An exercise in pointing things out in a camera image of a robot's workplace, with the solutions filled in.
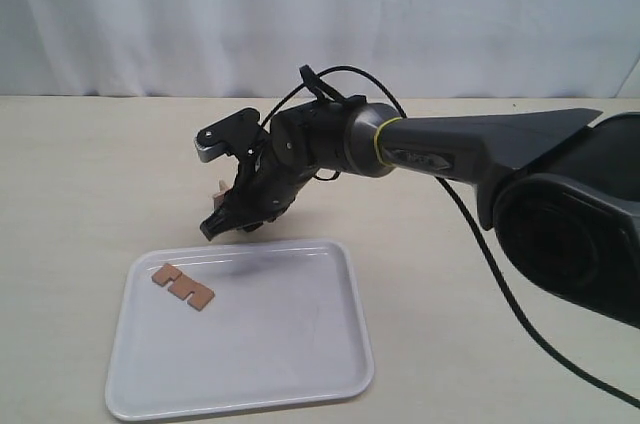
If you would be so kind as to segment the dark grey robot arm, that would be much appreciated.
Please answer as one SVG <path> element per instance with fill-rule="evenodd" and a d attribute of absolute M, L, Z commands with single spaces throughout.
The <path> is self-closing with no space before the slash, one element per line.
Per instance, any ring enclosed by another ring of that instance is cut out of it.
<path fill-rule="evenodd" d="M 276 113 L 253 108 L 202 130 L 202 161 L 238 171 L 207 238 L 281 216 L 322 170 L 371 178 L 397 168 L 471 186 L 481 228 L 541 289 L 631 326 L 639 323 L 639 117 L 587 108 L 404 118 L 361 96 Z"/>

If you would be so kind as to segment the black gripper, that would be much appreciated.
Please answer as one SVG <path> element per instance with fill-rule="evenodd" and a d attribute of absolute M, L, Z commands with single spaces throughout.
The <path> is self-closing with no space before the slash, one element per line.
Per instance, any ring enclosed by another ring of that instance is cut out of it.
<path fill-rule="evenodd" d="M 218 207 L 199 226 L 212 241 L 237 229 L 238 220 L 275 220 L 296 200 L 316 174 L 350 170 L 345 139 L 350 107 L 312 101 L 276 113 L 268 131 L 261 128 L 247 155 L 238 159 L 238 174 Z M 262 222 L 240 228 L 251 233 Z"/>

